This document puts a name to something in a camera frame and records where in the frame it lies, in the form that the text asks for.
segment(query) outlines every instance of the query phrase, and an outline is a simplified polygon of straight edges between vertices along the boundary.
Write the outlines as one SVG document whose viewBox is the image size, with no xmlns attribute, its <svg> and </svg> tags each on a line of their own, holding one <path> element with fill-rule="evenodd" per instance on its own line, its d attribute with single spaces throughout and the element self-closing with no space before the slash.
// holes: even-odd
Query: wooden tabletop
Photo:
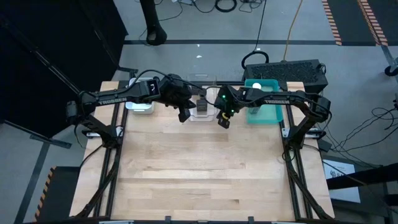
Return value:
<svg viewBox="0 0 398 224">
<path fill-rule="evenodd" d="M 117 87 L 118 82 L 103 82 L 101 91 Z M 296 82 L 288 88 L 304 89 Z M 95 117 L 110 124 L 113 108 L 97 107 Z M 292 112 L 299 123 L 303 114 L 294 107 Z M 158 103 L 152 115 L 130 111 L 111 218 L 164 220 L 170 215 L 172 220 L 246 221 L 254 216 L 257 221 L 294 221 L 281 139 L 278 124 L 248 125 L 244 110 L 231 118 L 229 129 L 216 121 L 182 124 L 178 110 Z M 100 139 L 90 139 L 85 156 L 100 144 Z M 305 144 L 317 147 L 313 139 Z M 83 209 L 98 188 L 104 152 L 83 166 L 70 215 Z M 301 155 L 309 191 L 334 217 L 320 153 L 304 147 Z M 305 217 L 298 188 L 297 195 Z"/>
</svg>

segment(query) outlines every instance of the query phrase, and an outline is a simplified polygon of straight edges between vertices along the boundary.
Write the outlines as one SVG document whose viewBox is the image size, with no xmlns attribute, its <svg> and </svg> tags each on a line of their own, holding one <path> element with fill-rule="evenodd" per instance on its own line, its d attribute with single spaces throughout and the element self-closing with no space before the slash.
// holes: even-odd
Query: floor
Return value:
<svg viewBox="0 0 398 224">
<path fill-rule="evenodd" d="M 114 0 L 129 35 L 126 40 L 138 40 L 145 30 L 144 17 L 140 4 L 134 1 Z M 212 8 L 214 0 L 197 0 L 202 11 Z M 222 1 L 221 7 L 229 7 L 230 1 Z M 290 23 L 299 4 L 296 0 L 268 0 L 266 13 L 260 34 L 261 40 L 286 40 Z M 241 59 L 254 49 L 254 44 L 226 44 L 227 40 L 255 40 L 259 28 L 262 6 L 252 13 L 235 10 L 221 13 L 216 10 L 209 14 L 198 12 L 193 6 L 182 5 L 183 12 L 175 19 L 161 22 L 169 40 L 211 40 L 214 44 L 165 44 L 148 47 L 132 41 L 123 48 L 120 66 L 148 68 L 166 73 L 176 73 L 183 78 L 190 74 L 206 73 L 216 75 L 218 80 L 240 80 L 243 74 Z M 164 0 L 157 6 L 160 19 L 177 15 L 180 6 Z M 295 26 L 292 40 L 333 40 L 331 30 L 322 8 L 322 2 L 304 0 Z M 319 59 L 327 66 L 327 79 L 324 96 L 331 102 L 333 119 L 330 132 L 338 141 L 365 119 L 372 116 L 376 107 L 391 109 L 394 94 L 397 93 L 397 81 L 382 74 L 388 63 L 380 47 L 342 47 L 328 45 L 289 45 L 286 60 Z M 283 59 L 285 45 L 258 45 L 270 56 L 270 62 Z M 393 56 L 398 56 L 398 47 L 389 47 Z M 247 63 L 262 63 L 261 56 L 250 58 Z M 113 80 L 126 80 L 128 74 L 116 72 Z M 347 147 L 355 147 L 382 139 L 392 130 L 384 128 L 390 121 L 376 121 L 347 142 Z M 398 133 L 392 133 L 385 141 L 358 150 L 353 155 L 373 164 L 391 164 L 397 162 Z M 37 181 L 25 222 L 31 222 L 36 210 L 42 187 L 48 170 L 52 166 L 78 166 L 83 151 L 73 135 L 73 127 L 54 137 L 72 143 L 71 149 L 51 146 Z M 83 146 L 86 139 L 79 135 Z M 29 135 L 7 125 L 0 126 L 0 213 L 4 223 L 12 223 L 21 204 L 32 169 L 35 166 L 42 143 L 29 139 Z M 333 152 L 332 156 L 341 156 Z M 389 185 L 390 190 L 397 190 Z M 382 223 L 380 218 L 336 211 L 342 220 L 365 223 Z"/>
</svg>

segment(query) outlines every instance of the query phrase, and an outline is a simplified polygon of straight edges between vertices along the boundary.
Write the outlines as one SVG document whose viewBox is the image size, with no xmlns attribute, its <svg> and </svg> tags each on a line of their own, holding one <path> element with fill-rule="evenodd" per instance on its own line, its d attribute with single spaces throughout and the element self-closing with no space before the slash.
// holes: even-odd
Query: white paper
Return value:
<svg viewBox="0 0 398 224">
<path fill-rule="evenodd" d="M 344 162 L 336 162 L 324 159 L 323 161 L 327 162 L 328 164 L 336 167 L 340 171 L 345 174 L 352 174 L 355 173 L 355 166 L 352 164 L 347 164 Z M 339 177 L 343 175 L 341 172 L 337 171 L 336 169 L 323 164 L 323 170 L 325 171 L 326 179 L 330 179 L 333 177 Z M 359 191 L 357 187 L 350 187 L 347 189 L 338 189 L 338 190 L 329 190 L 330 198 L 344 200 L 347 202 L 356 202 L 361 203 L 361 198 L 359 197 Z"/>
</svg>

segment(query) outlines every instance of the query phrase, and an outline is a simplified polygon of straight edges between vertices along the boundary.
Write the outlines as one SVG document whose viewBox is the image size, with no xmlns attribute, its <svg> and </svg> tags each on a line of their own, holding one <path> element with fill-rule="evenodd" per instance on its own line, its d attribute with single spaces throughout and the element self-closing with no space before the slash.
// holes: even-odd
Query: teal plastic bin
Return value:
<svg viewBox="0 0 398 224">
<path fill-rule="evenodd" d="M 277 80 L 247 79 L 244 86 L 252 87 L 259 83 L 262 91 L 279 91 Z M 250 113 L 250 108 L 246 110 L 248 124 L 277 124 L 284 119 L 281 105 L 262 105 L 257 113 Z"/>
</svg>

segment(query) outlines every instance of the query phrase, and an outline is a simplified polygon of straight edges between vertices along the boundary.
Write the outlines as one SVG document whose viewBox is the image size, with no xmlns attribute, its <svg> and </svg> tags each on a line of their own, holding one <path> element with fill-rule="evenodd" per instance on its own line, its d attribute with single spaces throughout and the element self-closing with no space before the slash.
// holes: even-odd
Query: gray floor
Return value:
<svg viewBox="0 0 398 224">
<path fill-rule="evenodd" d="M 137 40 L 144 31 L 145 23 L 139 3 L 126 0 L 114 0 L 118 11 L 130 33 L 126 40 Z M 198 0 L 202 10 L 211 8 L 214 0 Z M 299 1 L 268 0 L 261 32 L 262 40 L 285 40 Z M 161 19 L 178 14 L 179 6 L 164 0 L 157 6 Z M 248 14 L 237 10 L 231 13 L 213 11 L 199 13 L 194 7 L 183 5 L 180 17 L 162 22 L 170 40 L 177 39 L 250 39 L 257 37 L 262 8 Z M 322 2 L 304 0 L 300 14 L 292 32 L 293 40 L 333 40 Z M 284 45 L 259 45 L 270 55 L 271 62 L 283 58 Z M 218 80 L 240 80 L 243 69 L 241 59 L 254 45 L 227 44 L 190 44 L 161 45 L 125 45 L 120 66 L 137 68 L 140 71 L 153 68 L 167 73 L 176 73 L 183 78 L 189 74 L 215 74 Z M 398 47 L 389 47 L 394 56 L 398 56 Z M 332 135 L 339 141 L 365 119 L 371 117 L 375 107 L 392 108 L 394 93 L 398 91 L 395 78 L 389 78 L 381 72 L 387 61 L 380 47 L 340 47 L 337 45 L 290 45 L 287 60 L 319 59 L 327 66 L 329 85 L 325 97 L 332 102 L 333 119 L 330 123 Z M 260 56 L 250 58 L 247 63 L 261 63 Z M 127 73 L 116 72 L 113 80 L 126 80 Z M 382 139 L 387 133 L 384 128 L 388 121 L 376 121 L 351 139 L 346 146 L 354 147 Z M 380 144 L 353 151 L 353 155 L 375 164 L 397 162 L 398 133 L 393 133 Z M 51 146 L 44 168 L 33 194 L 25 221 L 32 221 L 39 202 L 42 187 L 48 170 L 52 166 L 77 166 L 83 157 L 83 149 L 77 144 L 70 127 L 55 136 L 73 143 L 71 149 Z M 83 143 L 86 139 L 80 135 Z M 0 126 L 0 214 L 5 223 L 12 223 L 18 211 L 23 194 L 39 155 L 41 143 L 29 139 L 29 135 L 7 125 Z M 380 218 L 352 214 L 336 210 L 336 216 L 342 220 L 366 223 L 382 223 Z"/>
</svg>

